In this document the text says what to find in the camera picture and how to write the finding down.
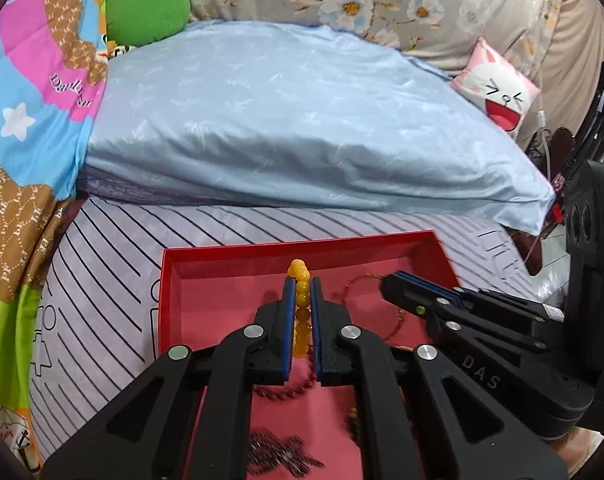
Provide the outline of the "thin rose gold bangle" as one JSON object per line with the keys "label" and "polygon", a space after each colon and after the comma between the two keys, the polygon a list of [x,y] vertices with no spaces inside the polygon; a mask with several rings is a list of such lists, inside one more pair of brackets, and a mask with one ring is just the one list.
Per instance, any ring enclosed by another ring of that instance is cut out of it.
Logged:
{"label": "thin rose gold bangle", "polygon": [[405,327],[406,314],[382,298],[381,280],[381,274],[359,274],[331,292],[329,299],[345,307],[355,325],[375,333],[391,347],[405,348],[398,337]]}

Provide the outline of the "grey striped bed cover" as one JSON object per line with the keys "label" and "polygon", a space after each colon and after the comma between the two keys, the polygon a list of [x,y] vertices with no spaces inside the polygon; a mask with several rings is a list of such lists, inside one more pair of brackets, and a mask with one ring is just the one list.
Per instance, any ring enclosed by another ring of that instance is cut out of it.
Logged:
{"label": "grey striped bed cover", "polygon": [[49,457],[159,353],[167,248],[339,240],[431,231],[457,281],[536,297],[524,252],[502,226],[436,214],[129,205],[91,197],[56,248],[37,313],[29,400]]}

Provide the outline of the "white cat face cushion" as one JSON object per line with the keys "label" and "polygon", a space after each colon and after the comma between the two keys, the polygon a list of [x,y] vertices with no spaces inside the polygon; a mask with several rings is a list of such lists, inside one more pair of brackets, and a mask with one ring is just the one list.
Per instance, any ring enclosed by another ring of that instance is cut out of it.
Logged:
{"label": "white cat face cushion", "polygon": [[483,37],[451,88],[515,139],[526,114],[541,93],[530,79],[506,61]]}

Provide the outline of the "light blue pillow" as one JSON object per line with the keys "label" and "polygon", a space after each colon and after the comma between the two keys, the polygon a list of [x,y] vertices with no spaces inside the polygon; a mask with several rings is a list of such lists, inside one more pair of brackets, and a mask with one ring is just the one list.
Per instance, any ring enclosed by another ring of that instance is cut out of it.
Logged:
{"label": "light blue pillow", "polygon": [[194,24],[114,58],[78,185],[138,203],[466,214],[531,234],[555,198],[442,70],[266,22]]}

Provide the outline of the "cartoon monkey blanket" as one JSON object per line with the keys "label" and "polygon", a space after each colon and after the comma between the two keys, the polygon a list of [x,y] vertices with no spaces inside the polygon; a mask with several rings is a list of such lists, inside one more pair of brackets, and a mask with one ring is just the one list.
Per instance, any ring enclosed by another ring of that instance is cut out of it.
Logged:
{"label": "cartoon monkey blanket", "polygon": [[41,291],[108,75],[105,0],[0,4],[0,438],[29,471]]}

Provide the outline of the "green plush toy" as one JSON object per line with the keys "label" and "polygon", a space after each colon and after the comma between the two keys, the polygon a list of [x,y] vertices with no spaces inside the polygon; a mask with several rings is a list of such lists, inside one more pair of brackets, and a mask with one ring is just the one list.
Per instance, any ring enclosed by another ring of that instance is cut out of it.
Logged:
{"label": "green plush toy", "polygon": [[143,47],[181,32],[190,0],[105,0],[106,36],[116,46]]}

